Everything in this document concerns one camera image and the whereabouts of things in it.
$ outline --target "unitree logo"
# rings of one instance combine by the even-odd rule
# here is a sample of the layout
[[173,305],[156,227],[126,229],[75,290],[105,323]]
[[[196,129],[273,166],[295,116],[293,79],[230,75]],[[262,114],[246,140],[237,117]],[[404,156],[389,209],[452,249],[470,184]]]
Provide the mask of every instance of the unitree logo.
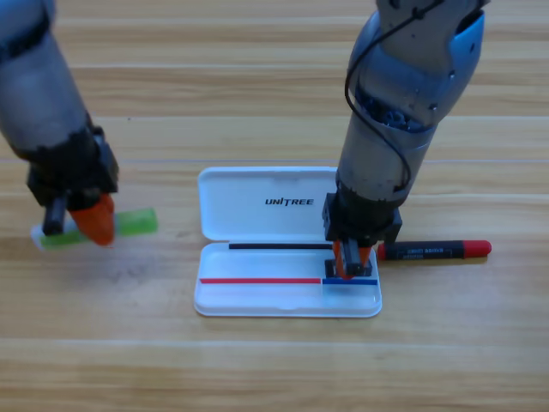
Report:
[[298,206],[313,204],[314,201],[314,199],[285,199],[284,197],[281,197],[280,199],[265,199],[265,204],[279,204],[280,206]]

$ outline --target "red marker cap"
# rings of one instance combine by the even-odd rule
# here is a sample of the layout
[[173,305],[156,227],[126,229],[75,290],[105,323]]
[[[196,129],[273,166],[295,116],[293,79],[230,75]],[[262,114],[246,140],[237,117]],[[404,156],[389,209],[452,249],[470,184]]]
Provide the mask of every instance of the red marker cap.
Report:
[[463,258],[485,258],[492,251],[488,240],[463,240]]

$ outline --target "robotic arm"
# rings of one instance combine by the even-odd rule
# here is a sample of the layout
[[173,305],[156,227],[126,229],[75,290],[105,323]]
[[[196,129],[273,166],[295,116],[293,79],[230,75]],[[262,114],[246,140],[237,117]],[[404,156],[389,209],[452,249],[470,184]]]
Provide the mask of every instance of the robotic arm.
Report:
[[54,0],[0,0],[0,131],[29,163],[44,233],[61,233],[68,210],[92,241],[108,245],[118,164],[51,34],[54,13]]
[[373,245],[395,242],[398,208],[479,62],[487,3],[377,0],[349,62],[353,114],[323,210],[339,276],[362,274]]

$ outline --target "blue line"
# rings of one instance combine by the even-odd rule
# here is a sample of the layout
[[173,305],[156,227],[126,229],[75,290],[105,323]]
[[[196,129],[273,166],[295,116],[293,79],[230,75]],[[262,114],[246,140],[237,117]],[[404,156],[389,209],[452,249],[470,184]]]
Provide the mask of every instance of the blue line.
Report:
[[377,279],[351,279],[346,281],[345,279],[340,279],[337,277],[329,277],[323,279],[323,285],[368,285],[376,286]]

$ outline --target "open case lid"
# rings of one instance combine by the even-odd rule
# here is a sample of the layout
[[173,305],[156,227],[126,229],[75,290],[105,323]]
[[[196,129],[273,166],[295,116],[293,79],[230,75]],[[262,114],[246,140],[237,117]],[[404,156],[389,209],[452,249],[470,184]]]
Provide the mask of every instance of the open case lid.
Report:
[[335,167],[210,167],[198,177],[211,240],[324,242],[322,211]]

